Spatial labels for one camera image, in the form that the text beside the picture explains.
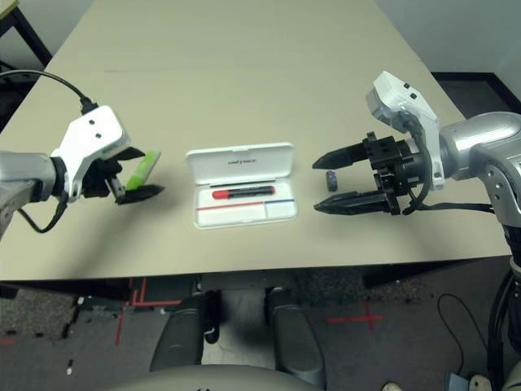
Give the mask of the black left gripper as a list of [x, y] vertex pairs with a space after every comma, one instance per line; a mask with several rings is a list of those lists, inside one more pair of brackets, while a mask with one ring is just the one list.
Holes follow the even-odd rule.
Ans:
[[159, 195], [165, 187], [146, 184], [144, 178], [133, 175], [125, 186], [120, 183], [117, 174], [122, 167], [117, 161], [133, 160], [145, 156], [145, 153], [134, 147], [127, 147], [115, 155], [115, 159], [95, 160], [84, 177], [84, 197], [106, 197], [110, 193], [115, 196], [117, 204], [132, 204]]

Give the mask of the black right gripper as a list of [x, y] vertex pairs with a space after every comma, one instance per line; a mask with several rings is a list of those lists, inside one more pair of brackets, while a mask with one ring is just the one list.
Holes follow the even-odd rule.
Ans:
[[422, 154], [412, 152], [406, 141], [396, 141], [392, 136], [377, 138], [374, 132], [369, 132], [363, 143], [327, 152], [312, 168], [342, 169], [367, 159], [374, 171], [377, 191], [333, 195], [313, 208], [335, 215], [400, 214], [398, 198], [407, 196], [414, 187], [423, 184], [426, 177]]

